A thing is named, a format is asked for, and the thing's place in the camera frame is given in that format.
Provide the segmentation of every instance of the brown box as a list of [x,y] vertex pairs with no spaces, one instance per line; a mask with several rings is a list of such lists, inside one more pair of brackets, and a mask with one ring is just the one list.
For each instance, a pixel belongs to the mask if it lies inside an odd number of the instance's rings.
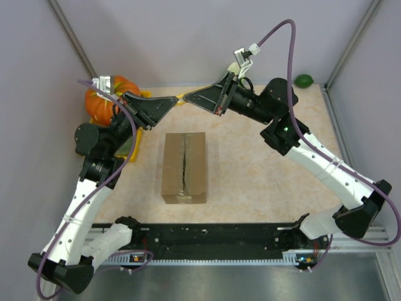
[[205,133],[165,135],[162,197],[166,204],[206,203]]

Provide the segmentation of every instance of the gray wall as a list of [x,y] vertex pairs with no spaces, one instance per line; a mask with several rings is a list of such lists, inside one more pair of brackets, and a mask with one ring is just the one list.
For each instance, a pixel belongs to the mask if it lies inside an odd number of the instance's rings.
[[[232,52],[257,43],[280,21],[298,26],[294,74],[327,81],[371,0],[59,1],[99,74],[141,86],[217,81]],[[274,35],[248,75],[286,76],[289,28]]]
[[32,300],[32,252],[49,241],[80,170],[74,131],[86,77],[46,1],[0,9],[0,292]]
[[[331,91],[356,169],[393,185],[401,210],[401,1],[386,0]],[[390,236],[389,206],[380,213]],[[401,263],[401,243],[395,247]]]

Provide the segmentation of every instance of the green fruit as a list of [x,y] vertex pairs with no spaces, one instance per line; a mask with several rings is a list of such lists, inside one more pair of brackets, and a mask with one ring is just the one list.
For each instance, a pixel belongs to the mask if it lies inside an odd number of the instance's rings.
[[295,85],[298,88],[305,89],[310,87],[310,85],[312,84],[313,84],[313,78],[308,74],[298,75],[298,77],[295,79]]

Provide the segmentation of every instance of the beige table surface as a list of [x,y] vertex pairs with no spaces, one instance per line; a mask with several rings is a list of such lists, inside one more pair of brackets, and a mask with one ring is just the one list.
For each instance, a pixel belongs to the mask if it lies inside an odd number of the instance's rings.
[[[257,93],[264,86],[256,86]],[[178,95],[196,87],[148,89],[153,96]],[[298,119],[334,154],[340,155],[318,85],[295,88]],[[338,203],[338,198],[306,169],[285,159],[264,143],[265,128],[227,111],[222,117],[189,103],[174,107],[139,145],[96,217],[112,222],[132,216],[141,223],[235,223],[295,221]],[[164,203],[160,196],[165,134],[205,132],[208,160],[206,204]]]

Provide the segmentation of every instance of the orange pumpkin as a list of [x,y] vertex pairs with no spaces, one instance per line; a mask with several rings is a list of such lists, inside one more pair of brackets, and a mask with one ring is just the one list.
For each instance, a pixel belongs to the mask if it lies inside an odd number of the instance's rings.
[[[114,93],[121,96],[126,91],[140,95],[139,88],[136,84],[120,75],[116,75],[114,77]],[[85,93],[86,111],[97,124],[110,125],[110,120],[113,117],[113,105],[112,102],[99,97],[93,90],[87,90]]]

